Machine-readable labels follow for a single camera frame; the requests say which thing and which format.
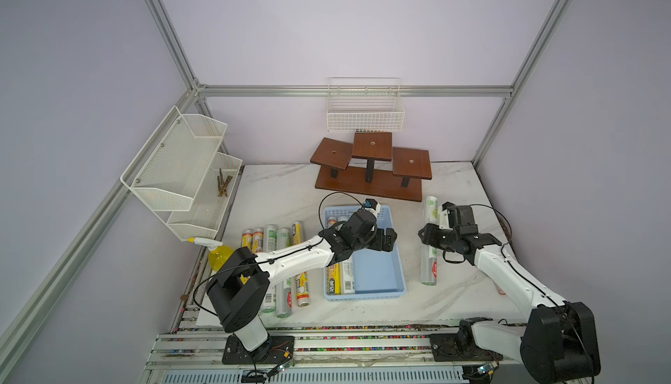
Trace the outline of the clear wrap roll green label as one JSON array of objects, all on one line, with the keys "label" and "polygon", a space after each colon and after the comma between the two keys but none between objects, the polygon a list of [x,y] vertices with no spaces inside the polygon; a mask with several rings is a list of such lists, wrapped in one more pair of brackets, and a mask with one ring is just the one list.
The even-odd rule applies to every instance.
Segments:
[{"label": "clear wrap roll green label", "polygon": [[[424,200],[424,223],[440,224],[438,200],[427,196]],[[420,282],[427,286],[437,284],[437,249],[424,245],[422,248]]]}]

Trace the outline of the yellow plastic wrap roll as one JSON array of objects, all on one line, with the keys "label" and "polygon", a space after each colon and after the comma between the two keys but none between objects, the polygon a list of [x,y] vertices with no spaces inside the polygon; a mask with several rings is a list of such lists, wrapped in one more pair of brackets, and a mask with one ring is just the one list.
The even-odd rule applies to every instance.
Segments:
[{"label": "yellow plastic wrap roll", "polygon": [[342,274],[339,263],[332,264],[326,268],[326,293],[329,296],[342,294]]}]

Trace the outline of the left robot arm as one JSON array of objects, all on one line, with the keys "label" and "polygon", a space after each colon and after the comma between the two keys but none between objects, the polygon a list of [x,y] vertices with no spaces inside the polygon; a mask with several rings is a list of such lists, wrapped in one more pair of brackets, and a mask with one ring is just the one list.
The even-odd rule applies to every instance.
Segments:
[{"label": "left robot arm", "polygon": [[205,283],[205,294],[226,333],[250,353],[269,349],[271,338],[260,309],[268,290],[288,278],[328,268],[360,250],[391,252],[398,235],[377,226],[377,215],[361,207],[345,222],[325,228],[306,242],[273,252],[236,249]]}]

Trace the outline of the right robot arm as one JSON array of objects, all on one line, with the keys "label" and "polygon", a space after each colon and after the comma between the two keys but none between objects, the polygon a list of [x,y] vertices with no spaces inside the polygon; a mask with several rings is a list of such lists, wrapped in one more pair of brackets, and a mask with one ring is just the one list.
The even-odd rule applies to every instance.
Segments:
[{"label": "right robot arm", "polygon": [[444,253],[459,254],[497,285],[527,320],[524,327],[503,326],[478,317],[463,319],[455,345],[501,354],[522,363],[538,383],[595,379],[601,372],[592,311],[571,303],[529,273],[510,247],[480,232],[473,207],[446,202],[438,223],[419,230],[421,242]]}]

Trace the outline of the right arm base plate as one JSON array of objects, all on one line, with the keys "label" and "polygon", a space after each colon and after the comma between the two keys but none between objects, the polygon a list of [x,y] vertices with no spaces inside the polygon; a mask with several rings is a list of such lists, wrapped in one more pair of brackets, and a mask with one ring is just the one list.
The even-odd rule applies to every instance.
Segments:
[{"label": "right arm base plate", "polygon": [[459,333],[433,333],[429,342],[436,362],[503,360],[501,354],[477,347],[472,341],[463,343]]}]

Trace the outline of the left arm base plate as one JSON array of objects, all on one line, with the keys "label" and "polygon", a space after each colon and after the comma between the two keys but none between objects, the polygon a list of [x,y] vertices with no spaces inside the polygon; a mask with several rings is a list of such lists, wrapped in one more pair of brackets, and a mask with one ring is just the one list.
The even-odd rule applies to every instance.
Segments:
[{"label": "left arm base plate", "polygon": [[295,350],[294,336],[270,335],[266,342],[254,350],[245,349],[239,338],[231,335],[225,343],[222,364],[232,365],[279,365],[289,360]]}]

